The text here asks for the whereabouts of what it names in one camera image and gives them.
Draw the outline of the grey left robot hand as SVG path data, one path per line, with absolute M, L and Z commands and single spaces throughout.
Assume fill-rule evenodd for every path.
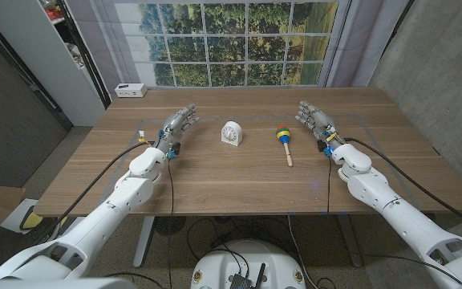
M 167 154 L 169 157 L 178 155 L 180 153 L 180 140 L 184 132 L 193 126 L 199 119 L 195 104 L 189 104 L 180 109 L 165 120 L 158 133 L 159 137 L 154 147 Z

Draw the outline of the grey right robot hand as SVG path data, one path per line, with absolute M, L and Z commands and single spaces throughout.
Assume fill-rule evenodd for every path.
M 306 126 L 314 137 L 323 142 L 331 152 L 346 143 L 338 134 L 332 118 L 305 100 L 300 102 L 295 119 Z

